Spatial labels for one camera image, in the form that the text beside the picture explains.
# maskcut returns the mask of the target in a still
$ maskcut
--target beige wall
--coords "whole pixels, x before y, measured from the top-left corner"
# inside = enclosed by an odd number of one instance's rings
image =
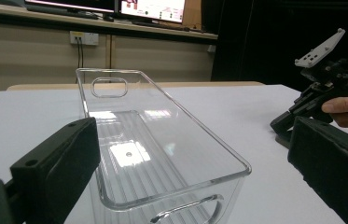
[[[207,49],[208,45],[99,35],[98,46],[83,47],[84,67],[138,69],[155,81],[209,81],[214,55]],[[75,83],[77,54],[67,31],[0,24],[0,91],[18,84]]]

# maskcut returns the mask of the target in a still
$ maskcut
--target white bracket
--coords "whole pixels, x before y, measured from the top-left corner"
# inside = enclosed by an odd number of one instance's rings
[[[338,29],[335,35],[316,47],[316,49],[311,49],[311,51],[302,58],[296,59],[295,65],[305,68],[313,67],[319,63],[319,61],[325,58],[332,50],[334,50],[344,34],[345,30],[342,28]]]

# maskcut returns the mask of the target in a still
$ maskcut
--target clear plastic bin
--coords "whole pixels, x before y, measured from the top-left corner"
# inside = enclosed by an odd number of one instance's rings
[[[81,68],[77,81],[100,141],[95,223],[227,222],[246,160],[140,71]]]

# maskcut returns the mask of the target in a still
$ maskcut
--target white table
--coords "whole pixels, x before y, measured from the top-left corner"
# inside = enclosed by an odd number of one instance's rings
[[[343,223],[274,140],[270,122],[293,105],[299,92],[281,85],[165,90],[252,165],[230,223]],[[11,179],[11,164],[82,116],[78,90],[0,91],[0,178]],[[93,223],[87,189],[66,223]]]

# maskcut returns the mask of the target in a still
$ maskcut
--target wall socket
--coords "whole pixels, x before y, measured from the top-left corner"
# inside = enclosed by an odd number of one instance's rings
[[[216,45],[210,45],[208,46],[208,53],[216,53]]]
[[[97,46],[99,41],[99,35],[94,33],[85,33],[79,31],[69,32],[71,44],[81,43],[83,45]]]

